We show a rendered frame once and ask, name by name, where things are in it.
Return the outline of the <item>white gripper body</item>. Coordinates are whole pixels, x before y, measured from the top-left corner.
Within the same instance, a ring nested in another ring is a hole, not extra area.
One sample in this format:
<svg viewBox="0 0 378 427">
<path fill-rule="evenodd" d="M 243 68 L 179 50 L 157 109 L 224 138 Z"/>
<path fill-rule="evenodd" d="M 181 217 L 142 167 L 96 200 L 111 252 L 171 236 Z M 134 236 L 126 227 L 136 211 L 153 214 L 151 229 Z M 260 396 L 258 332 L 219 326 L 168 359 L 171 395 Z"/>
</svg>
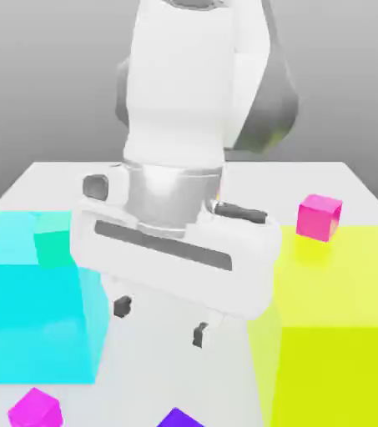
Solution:
<svg viewBox="0 0 378 427">
<path fill-rule="evenodd" d="M 134 217 L 85 199 L 71 215 L 70 252 L 86 269 L 144 285 L 242 319 L 270 305 L 282 233 L 264 224 L 202 211 L 182 239 L 144 234 Z"/>
</svg>

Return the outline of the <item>small purple cube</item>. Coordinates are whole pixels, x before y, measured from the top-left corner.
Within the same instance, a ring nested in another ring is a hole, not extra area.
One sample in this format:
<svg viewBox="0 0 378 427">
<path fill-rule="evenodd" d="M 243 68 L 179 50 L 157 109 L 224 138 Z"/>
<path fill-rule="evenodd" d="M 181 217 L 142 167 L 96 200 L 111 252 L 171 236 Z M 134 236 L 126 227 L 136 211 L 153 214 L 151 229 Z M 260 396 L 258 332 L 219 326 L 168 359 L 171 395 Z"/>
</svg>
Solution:
<svg viewBox="0 0 378 427">
<path fill-rule="evenodd" d="M 157 427 L 204 427 L 204 425 L 181 409 L 174 407 L 159 422 Z"/>
</svg>

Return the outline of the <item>small teal cube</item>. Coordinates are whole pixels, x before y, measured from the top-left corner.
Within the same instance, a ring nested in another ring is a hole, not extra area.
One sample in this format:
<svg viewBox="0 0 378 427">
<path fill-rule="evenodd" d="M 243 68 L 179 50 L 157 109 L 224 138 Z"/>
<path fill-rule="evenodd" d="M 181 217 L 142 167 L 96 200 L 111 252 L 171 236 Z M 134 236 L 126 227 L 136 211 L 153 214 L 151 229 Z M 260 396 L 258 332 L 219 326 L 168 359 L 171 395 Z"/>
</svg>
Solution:
<svg viewBox="0 0 378 427">
<path fill-rule="evenodd" d="M 71 213 L 67 211 L 34 214 L 33 240 L 43 267 L 75 265 L 70 254 L 70 223 Z"/>
</svg>

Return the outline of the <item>small magenta cube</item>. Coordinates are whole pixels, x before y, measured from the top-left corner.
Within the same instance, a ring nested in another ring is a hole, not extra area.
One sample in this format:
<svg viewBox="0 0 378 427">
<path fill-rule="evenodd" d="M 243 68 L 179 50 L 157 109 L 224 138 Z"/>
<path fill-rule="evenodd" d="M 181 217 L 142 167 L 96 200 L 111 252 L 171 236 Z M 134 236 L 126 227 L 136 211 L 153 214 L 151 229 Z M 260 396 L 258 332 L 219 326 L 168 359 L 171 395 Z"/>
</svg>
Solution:
<svg viewBox="0 0 378 427">
<path fill-rule="evenodd" d="M 63 427 L 59 400 L 31 388 L 9 411 L 12 427 Z"/>
</svg>

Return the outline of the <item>small pink cube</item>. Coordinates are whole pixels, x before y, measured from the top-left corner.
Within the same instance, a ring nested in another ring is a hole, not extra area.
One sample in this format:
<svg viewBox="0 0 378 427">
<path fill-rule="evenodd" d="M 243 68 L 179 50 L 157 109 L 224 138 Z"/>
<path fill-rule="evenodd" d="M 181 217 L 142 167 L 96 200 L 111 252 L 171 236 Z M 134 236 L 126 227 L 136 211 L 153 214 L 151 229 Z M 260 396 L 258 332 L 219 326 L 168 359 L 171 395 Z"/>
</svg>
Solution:
<svg viewBox="0 0 378 427">
<path fill-rule="evenodd" d="M 309 194 L 298 210 L 296 233 L 321 242 L 328 242 L 340 222 L 343 202 L 319 194 Z"/>
</svg>

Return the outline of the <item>large cyan box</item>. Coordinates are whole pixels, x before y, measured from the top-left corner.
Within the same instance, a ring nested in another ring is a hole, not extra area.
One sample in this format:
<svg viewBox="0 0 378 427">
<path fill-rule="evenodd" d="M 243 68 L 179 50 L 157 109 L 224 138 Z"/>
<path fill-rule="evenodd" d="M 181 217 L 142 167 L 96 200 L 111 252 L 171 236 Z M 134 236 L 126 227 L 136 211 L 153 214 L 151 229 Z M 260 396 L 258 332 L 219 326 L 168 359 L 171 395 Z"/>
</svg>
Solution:
<svg viewBox="0 0 378 427">
<path fill-rule="evenodd" d="M 0 212 L 0 384 L 92 384 L 109 319 L 101 277 L 40 265 L 35 213 Z"/>
</svg>

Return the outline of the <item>large yellow box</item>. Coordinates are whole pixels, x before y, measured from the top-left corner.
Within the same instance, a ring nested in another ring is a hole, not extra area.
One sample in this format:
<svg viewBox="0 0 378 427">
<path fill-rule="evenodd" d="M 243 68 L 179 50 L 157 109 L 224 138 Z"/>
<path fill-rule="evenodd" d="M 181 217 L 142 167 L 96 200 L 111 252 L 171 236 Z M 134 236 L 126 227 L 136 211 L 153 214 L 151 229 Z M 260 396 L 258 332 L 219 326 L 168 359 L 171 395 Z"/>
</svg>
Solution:
<svg viewBox="0 0 378 427">
<path fill-rule="evenodd" d="M 272 302 L 248 325 L 263 425 L 378 427 L 378 226 L 282 235 Z"/>
</svg>

